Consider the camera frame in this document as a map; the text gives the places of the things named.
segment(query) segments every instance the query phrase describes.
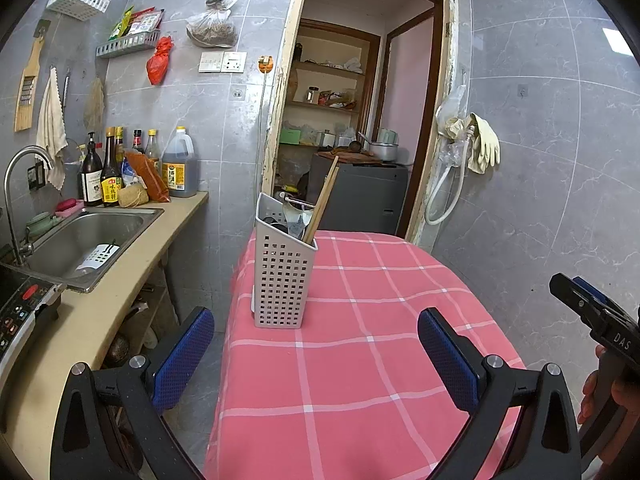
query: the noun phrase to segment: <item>grater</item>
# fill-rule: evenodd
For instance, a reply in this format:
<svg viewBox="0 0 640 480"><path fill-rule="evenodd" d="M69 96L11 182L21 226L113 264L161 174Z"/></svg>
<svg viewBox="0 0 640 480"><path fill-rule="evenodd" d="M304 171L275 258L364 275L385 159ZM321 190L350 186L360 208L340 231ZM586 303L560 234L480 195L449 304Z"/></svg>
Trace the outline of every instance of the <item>grater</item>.
<svg viewBox="0 0 640 480"><path fill-rule="evenodd" d="M33 40L29 61L22 71L20 87L18 88L18 99L15 105L14 132L31 128L33 102L35 101L36 84L38 82L38 72L40 71L40 51L44 45L44 32L41 28L40 35Z"/></svg>

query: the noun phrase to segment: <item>faucet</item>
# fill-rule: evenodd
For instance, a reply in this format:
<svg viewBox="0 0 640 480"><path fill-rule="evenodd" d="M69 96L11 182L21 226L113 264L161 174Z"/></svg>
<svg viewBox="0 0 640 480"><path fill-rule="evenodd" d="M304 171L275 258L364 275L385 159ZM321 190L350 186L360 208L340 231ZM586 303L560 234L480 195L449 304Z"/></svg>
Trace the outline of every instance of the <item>faucet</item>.
<svg viewBox="0 0 640 480"><path fill-rule="evenodd" d="M33 246L31 244L27 244L25 248L21 249L20 245L18 245L18 238L15 236L14 209L11 206L11 190L9 189L9 182L15 165L28 153L41 157L48 170L52 170L55 165L53 158L51 158L49 152L44 148L41 148L40 146L25 146L14 155L14 158L11 159L11 162L9 162L9 165L6 168L6 173L4 174L4 205L6 206L6 219L9 222L9 231L11 233L11 244L14 247L15 263L18 266L22 266L24 264L24 258L22 255L31 254L33 252Z"/></svg>

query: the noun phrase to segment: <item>induction cooker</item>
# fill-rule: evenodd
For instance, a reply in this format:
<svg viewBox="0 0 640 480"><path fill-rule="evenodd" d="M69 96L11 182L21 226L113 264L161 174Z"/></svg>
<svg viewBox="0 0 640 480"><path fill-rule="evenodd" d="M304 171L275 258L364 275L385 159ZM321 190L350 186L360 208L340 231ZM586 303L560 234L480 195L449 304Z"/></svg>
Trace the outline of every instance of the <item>induction cooker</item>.
<svg viewBox="0 0 640 480"><path fill-rule="evenodd" d="M66 285L34 278L0 264L0 431L6 432L5 405L20 364L47 325L58 318Z"/></svg>

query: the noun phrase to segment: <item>pink checkered tablecloth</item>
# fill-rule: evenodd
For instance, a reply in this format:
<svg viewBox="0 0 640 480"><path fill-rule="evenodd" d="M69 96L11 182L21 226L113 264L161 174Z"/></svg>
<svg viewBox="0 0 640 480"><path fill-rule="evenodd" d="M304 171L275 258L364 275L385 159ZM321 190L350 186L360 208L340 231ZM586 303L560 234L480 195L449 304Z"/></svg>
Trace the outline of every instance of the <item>pink checkered tablecloth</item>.
<svg viewBox="0 0 640 480"><path fill-rule="evenodd" d="M318 232L302 328L256 328L254 240L232 280L209 480L426 478L467 419L418 340L428 306L482 353L522 367L451 270L388 235ZM495 471L516 415L478 479Z"/></svg>

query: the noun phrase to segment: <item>countertop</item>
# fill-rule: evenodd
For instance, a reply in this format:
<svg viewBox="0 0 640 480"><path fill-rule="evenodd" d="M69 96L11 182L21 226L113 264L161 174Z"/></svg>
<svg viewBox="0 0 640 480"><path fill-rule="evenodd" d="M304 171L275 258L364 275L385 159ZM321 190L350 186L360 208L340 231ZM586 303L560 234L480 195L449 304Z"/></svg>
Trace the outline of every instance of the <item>countertop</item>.
<svg viewBox="0 0 640 480"><path fill-rule="evenodd" d="M62 293L60 318L31 348L8 403L7 442L34 480L49 478L53 429L73 364L99 369L124 316L149 274L208 194L143 207L162 213L89 294Z"/></svg>

